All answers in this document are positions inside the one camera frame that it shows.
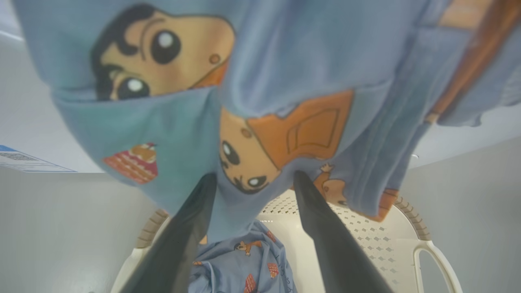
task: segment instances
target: blue garment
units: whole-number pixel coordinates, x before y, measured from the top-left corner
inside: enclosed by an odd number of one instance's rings
[[[284,245],[258,220],[242,237],[199,247],[189,293],[296,293]]]
[[[14,2],[103,170],[171,215],[217,174],[209,242],[247,233],[296,170],[381,220],[471,37],[438,25],[447,0],[146,3]]]

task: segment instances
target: basket handle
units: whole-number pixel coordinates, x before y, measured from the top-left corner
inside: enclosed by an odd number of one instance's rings
[[[432,241],[420,241],[414,249],[414,269],[416,271],[416,284],[418,286],[418,292],[423,293],[423,281],[421,279],[420,269],[420,252],[426,251],[436,262],[441,270],[443,278],[447,284],[450,293],[463,293],[461,289],[460,281],[457,279],[454,269],[451,264],[443,255],[441,250],[437,248]]]

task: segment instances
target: cartoon eye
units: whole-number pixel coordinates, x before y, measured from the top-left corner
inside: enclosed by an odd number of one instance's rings
[[[241,163],[239,155],[226,140],[222,142],[222,151],[225,153],[228,161],[233,165],[239,165]]]
[[[251,187],[259,187],[266,182],[266,176],[253,177],[248,180],[248,185]]]
[[[160,31],[152,39],[150,52],[159,64],[167,64],[172,61],[181,51],[181,41],[171,31]]]
[[[148,84],[137,78],[127,78],[118,87],[118,98],[120,100],[136,99],[149,95]]]

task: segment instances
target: cartoon hand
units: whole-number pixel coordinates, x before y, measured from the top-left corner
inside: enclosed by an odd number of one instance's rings
[[[334,168],[334,165],[329,165],[329,163],[323,165],[322,167],[320,167],[320,170],[322,170],[322,172],[324,173],[329,173],[333,170]]]

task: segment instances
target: white plastic basket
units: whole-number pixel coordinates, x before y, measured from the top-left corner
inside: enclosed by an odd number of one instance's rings
[[[460,283],[443,253],[432,243],[423,220],[403,198],[398,198],[382,223],[349,209],[330,205],[357,239],[367,256],[396,293],[423,293],[419,253],[428,252],[440,268],[450,293],[461,293]],[[313,240],[300,222],[295,193],[288,190],[269,202],[257,217],[284,244],[299,293],[324,292]],[[118,293],[161,234],[170,218],[161,210],[143,228],[138,245],[123,264],[111,293]]]

